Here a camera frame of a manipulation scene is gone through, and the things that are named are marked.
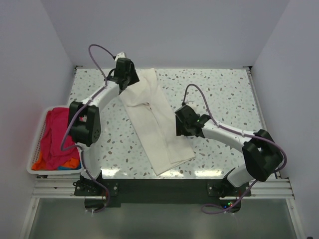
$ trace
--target gray floor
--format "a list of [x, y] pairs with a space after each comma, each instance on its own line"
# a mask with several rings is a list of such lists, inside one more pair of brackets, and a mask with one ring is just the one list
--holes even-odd
[[125, 204], [85, 213], [81, 199], [42, 199], [31, 239], [295, 239], [285, 200], [245, 200], [240, 212], [206, 215], [200, 205]]

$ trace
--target garment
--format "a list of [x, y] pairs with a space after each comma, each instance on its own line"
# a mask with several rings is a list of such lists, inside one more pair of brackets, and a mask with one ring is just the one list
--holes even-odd
[[[80, 169], [80, 168], [81, 168], [80, 160], [76, 158], [70, 158], [64, 164], [57, 167], [57, 170], [72, 170], [72, 169]], [[34, 171], [47, 170], [46, 163], [42, 157], [42, 152], [40, 152], [38, 160], [33, 164], [32, 170]]]
[[176, 136], [175, 114], [154, 69], [141, 71], [139, 82], [120, 94], [126, 112], [156, 175], [195, 157], [186, 137]]
[[[45, 132], [40, 142], [40, 151], [45, 161], [46, 170], [56, 170], [71, 158], [80, 160], [77, 148], [61, 151], [60, 145], [68, 123], [68, 108], [54, 108], [45, 118]], [[72, 138], [67, 137], [64, 147], [74, 145]]]

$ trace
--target cable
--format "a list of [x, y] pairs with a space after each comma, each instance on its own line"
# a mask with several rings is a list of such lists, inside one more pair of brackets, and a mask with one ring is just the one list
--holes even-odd
[[80, 153], [81, 153], [81, 164], [82, 164], [82, 167], [83, 167], [84, 171], [87, 173], [87, 175], [89, 176], [89, 178], [90, 178], [94, 183], [96, 183], [97, 185], [99, 185], [100, 187], [102, 187], [102, 188], [105, 190], [106, 194], [108, 195], [108, 197], [107, 197], [107, 202], [106, 202], [106, 204], [104, 205], [104, 207], [102, 207], [102, 208], [100, 208], [100, 209], [96, 209], [96, 210], [93, 211], [93, 213], [98, 213], [98, 212], [103, 211], [103, 210], [108, 206], [108, 204], [109, 204], [109, 202], [110, 202], [110, 192], [109, 192], [108, 188], [105, 187], [103, 184], [99, 183], [98, 181], [96, 181], [96, 179], [93, 178], [92, 175], [90, 174], [90, 172], [88, 171], [88, 169], [87, 169], [87, 167], [86, 167], [86, 165], [85, 165], [85, 162], [84, 162], [84, 149], [83, 149], [82, 146], [80, 146], [80, 145], [78, 145], [78, 144], [75, 144], [75, 145], [72, 145], [72, 146], [70, 146], [70, 147], [64, 148], [64, 143], [65, 143], [65, 141], [66, 141], [66, 138], [67, 138], [68, 135], [69, 135], [69, 132], [70, 132], [71, 127], [73, 126], [75, 120], [77, 119], [77, 117], [79, 116], [79, 114], [106, 88], [108, 78], [111, 76], [111, 73], [114, 71], [114, 69], [112, 69], [112, 70], [109, 72], [108, 76], [105, 75], [104, 71], [101, 69], [101, 67], [99, 66], [99, 64], [95, 61], [94, 57], [92, 56], [92, 53], [91, 53], [91, 47], [92, 47], [92, 46], [97, 46], [97, 47], [102, 48], [103, 50], [105, 50], [106, 52], [108, 52], [108, 53], [113, 57], [113, 59], [115, 59], [115, 56], [114, 56], [109, 50], [107, 50], [106, 48], [104, 48], [103, 46], [100, 46], [100, 45], [97, 45], [97, 44], [91, 44], [91, 45], [89, 46], [89, 55], [90, 55], [92, 61], [94, 62], [94, 64], [95, 64], [95, 65], [97, 66], [97, 68], [101, 71], [101, 73], [102, 73], [102, 75], [103, 75], [103, 77], [104, 77], [104, 80], [105, 80], [105, 86], [102, 87], [101, 89], [99, 89], [99, 90], [92, 96], [92, 98], [91, 98], [90, 100], [88, 100], [88, 102], [87, 102], [86, 104], [84, 104], [84, 105], [74, 114], [74, 116], [73, 116], [73, 118], [72, 118], [72, 120], [71, 120], [71, 122], [70, 122], [68, 128], [66, 129], [66, 132], [65, 132], [64, 136], [63, 136], [63, 139], [62, 139], [62, 142], [61, 142], [61, 146], [60, 146], [60, 150], [61, 150], [61, 151], [67, 151], [67, 150], [72, 149], [72, 148], [78, 148], [78, 149], [80, 149]]
[[94, 59], [94, 57], [93, 57], [93, 55], [92, 55], [92, 52], [91, 52], [91, 47], [92, 47], [92, 46], [97, 46], [97, 47], [100, 47], [101, 49], [105, 50], [107, 53], [109, 53], [109, 54], [112, 56], [113, 60], [115, 60], [116, 56], [114, 56], [108, 49], [104, 48], [103, 46], [100, 46], [100, 45], [98, 45], [98, 44], [91, 44], [91, 45], [89, 45], [89, 55], [90, 55], [92, 61], [94, 62], [94, 64], [96, 65], [96, 67], [97, 67], [97, 68], [100, 70], [100, 72], [102, 73], [102, 75], [103, 75], [103, 77], [104, 77], [104, 80], [106, 80], [106, 75], [105, 75], [104, 71], [103, 71], [102, 68], [99, 66], [99, 64], [96, 62], [96, 60]]
[[[224, 129], [224, 130], [226, 130], [226, 131], [228, 131], [228, 132], [231, 132], [231, 133], [234, 133], [234, 134], [237, 134], [237, 135], [242, 135], [242, 132], [238, 132], [238, 131], [235, 131], [235, 130], [233, 130], [233, 129], [231, 129], [231, 128], [225, 127], [225, 126], [219, 124], [219, 123], [215, 120], [215, 118], [213, 117], [213, 115], [212, 115], [212, 113], [211, 113], [211, 111], [210, 111], [210, 109], [209, 109], [209, 106], [208, 106], [208, 103], [207, 103], [207, 100], [206, 100], [206, 97], [205, 97], [203, 91], [202, 91], [197, 85], [195, 85], [195, 84], [189, 84], [189, 85], [186, 87], [185, 94], [184, 94], [184, 99], [183, 99], [183, 103], [185, 102], [185, 99], [186, 99], [187, 89], [188, 89], [188, 87], [190, 87], [190, 86], [194, 86], [195, 88], [197, 88], [197, 89], [199, 90], [201, 96], [203, 97], [203, 100], [204, 100], [204, 103], [205, 103], [205, 105], [206, 105], [206, 109], [207, 109], [207, 111], [208, 111], [208, 114], [209, 114], [210, 118], [212, 119], [212, 121], [214, 122], [215, 125], [217, 125], [218, 127], [222, 128], [222, 129]], [[278, 169], [276, 169], [275, 172], [278, 172], [278, 171], [282, 170], [282, 169], [286, 166], [286, 164], [287, 164], [287, 155], [286, 155], [286, 153], [284, 152], [284, 150], [283, 150], [278, 144], [272, 142], [272, 141], [269, 140], [269, 139], [262, 138], [262, 137], [259, 137], [259, 136], [255, 136], [255, 135], [251, 135], [251, 134], [244, 134], [244, 136], [250, 137], [250, 138], [255, 138], [255, 139], [264, 141], [264, 142], [266, 142], [266, 143], [269, 143], [269, 144], [273, 145], [273, 146], [276, 147], [277, 149], [279, 149], [279, 151], [281, 152], [281, 154], [282, 154], [283, 157], [284, 157], [284, 163], [282, 164], [282, 166], [280, 166]]]
[[[209, 106], [208, 106], [208, 103], [207, 103], [207, 100], [206, 100], [206, 97], [205, 97], [203, 91], [202, 91], [197, 85], [195, 85], [195, 84], [189, 84], [189, 85], [186, 87], [186, 89], [185, 89], [185, 94], [184, 94], [184, 98], [183, 98], [183, 103], [185, 103], [187, 90], [188, 90], [188, 87], [190, 87], [190, 86], [194, 86], [195, 88], [197, 88], [197, 89], [199, 90], [199, 92], [200, 92], [200, 94], [201, 94], [201, 96], [202, 96], [202, 98], [203, 98], [203, 100], [204, 100], [204, 103], [205, 103], [206, 109], [207, 109], [207, 111], [208, 111], [209, 117], [212, 119], [212, 121], [214, 122], [214, 124], [216, 124], [218, 127], [222, 128], [222, 129], [224, 129], [224, 130], [226, 130], [226, 131], [228, 131], [228, 132], [231, 132], [231, 133], [234, 133], [234, 134], [237, 134], [237, 135], [242, 135], [242, 132], [238, 132], [238, 131], [235, 131], [235, 130], [230, 129], [230, 128], [228, 128], [228, 127], [225, 127], [225, 126], [219, 124], [219, 123], [215, 120], [215, 118], [213, 117], [213, 115], [212, 115], [212, 113], [211, 113], [211, 111], [210, 111], [210, 109], [209, 109]], [[268, 139], [266, 139], [266, 138], [262, 138], [262, 137], [259, 137], [259, 136], [250, 135], [250, 134], [244, 134], [243, 136], [250, 137], [250, 138], [255, 138], [255, 139], [258, 139], [258, 140], [262, 140], [262, 141], [264, 141], [264, 142], [267, 142], [267, 143], [269, 143], [269, 144], [275, 146], [277, 149], [280, 150], [281, 154], [282, 154], [283, 157], [284, 157], [284, 163], [282, 164], [281, 167], [279, 167], [277, 170], [275, 170], [275, 172], [278, 172], [279, 170], [282, 170], [282, 169], [286, 166], [286, 164], [287, 164], [287, 155], [286, 155], [286, 153], [284, 152], [284, 150], [283, 150], [279, 145], [277, 145], [276, 143], [272, 142], [271, 140], [268, 140]], [[220, 214], [220, 213], [228, 212], [230, 209], [232, 209], [233, 207], [235, 207], [235, 206], [244, 198], [244, 196], [251, 190], [251, 188], [257, 183], [257, 181], [258, 181], [258, 180], [255, 180], [255, 181], [248, 187], [248, 189], [239, 197], [239, 199], [238, 199], [232, 206], [230, 206], [230, 207], [224, 209], [224, 208], [222, 208], [221, 206], [218, 206], [218, 205], [216, 205], [216, 204], [204, 204], [204, 205], [201, 206], [202, 212], [204, 212], [204, 213], [206, 213], [206, 214], [212, 214], [212, 215], [213, 215], [213, 214]], [[204, 209], [205, 207], [217, 207], [217, 208], [221, 208], [222, 210], [219, 211], [219, 212], [207, 212], [207, 211], [205, 211], [205, 209]]]

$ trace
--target orange cloth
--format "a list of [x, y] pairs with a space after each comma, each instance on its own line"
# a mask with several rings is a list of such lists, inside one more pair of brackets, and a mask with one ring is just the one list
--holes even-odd
[[[76, 169], [80, 164], [80, 159], [76, 158], [70, 158], [68, 161], [63, 163], [61, 167], [70, 168], [70, 169]], [[32, 170], [38, 171], [38, 170], [47, 170], [45, 161], [42, 157], [42, 152], [40, 152], [38, 160], [33, 164]]]

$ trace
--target table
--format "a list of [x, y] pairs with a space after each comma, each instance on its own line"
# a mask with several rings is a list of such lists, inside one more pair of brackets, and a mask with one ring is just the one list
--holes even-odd
[[[244, 69], [156, 69], [159, 83], [173, 110], [181, 106], [189, 83], [200, 86], [216, 119], [244, 130], [262, 125], [249, 78]], [[69, 102], [81, 101], [103, 84], [97, 69], [78, 69]], [[187, 101], [196, 102], [197, 113], [206, 109], [200, 93], [189, 88]], [[103, 178], [115, 179], [220, 179], [244, 163], [243, 156], [221, 142], [189, 137], [196, 158], [156, 176], [121, 100], [113, 99], [101, 112], [106, 121], [97, 144]]]

